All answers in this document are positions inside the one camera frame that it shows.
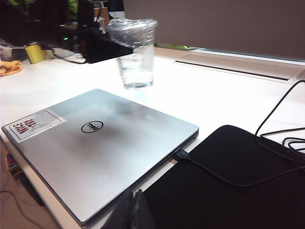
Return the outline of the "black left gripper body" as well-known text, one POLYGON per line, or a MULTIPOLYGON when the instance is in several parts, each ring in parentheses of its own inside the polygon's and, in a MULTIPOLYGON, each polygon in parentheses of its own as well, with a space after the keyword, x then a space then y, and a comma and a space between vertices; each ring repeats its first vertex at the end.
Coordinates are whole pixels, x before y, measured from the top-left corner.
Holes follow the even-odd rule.
POLYGON ((56 41, 61 48, 80 53, 86 63, 94 63, 94 23, 61 24, 56 27, 56 41))

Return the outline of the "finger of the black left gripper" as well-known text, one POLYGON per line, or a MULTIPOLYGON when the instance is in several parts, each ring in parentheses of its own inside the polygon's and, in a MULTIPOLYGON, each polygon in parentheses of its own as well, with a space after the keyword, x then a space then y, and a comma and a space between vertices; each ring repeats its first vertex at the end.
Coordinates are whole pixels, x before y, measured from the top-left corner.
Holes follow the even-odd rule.
POLYGON ((97 28, 83 31, 83 57, 87 63, 96 63, 133 54, 133 49, 111 41, 97 28))

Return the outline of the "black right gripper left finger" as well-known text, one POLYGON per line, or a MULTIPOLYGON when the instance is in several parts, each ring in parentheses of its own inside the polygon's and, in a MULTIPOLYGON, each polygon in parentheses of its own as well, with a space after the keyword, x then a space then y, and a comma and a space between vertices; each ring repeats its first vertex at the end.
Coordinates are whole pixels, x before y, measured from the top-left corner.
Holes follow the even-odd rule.
POLYGON ((104 224, 105 229, 126 229, 130 217, 133 193, 126 191, 116 203, 111 215, 104 224))

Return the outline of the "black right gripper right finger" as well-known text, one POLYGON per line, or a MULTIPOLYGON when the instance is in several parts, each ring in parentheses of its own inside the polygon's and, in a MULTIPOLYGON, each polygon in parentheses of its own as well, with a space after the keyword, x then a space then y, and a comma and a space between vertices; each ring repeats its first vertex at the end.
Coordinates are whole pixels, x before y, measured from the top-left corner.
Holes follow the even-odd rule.
POLYGON ((141 189, 135 194, 134 206, 134 228, 135 229, 154 229, 154 221, 147 205, 145 196, 141 189))

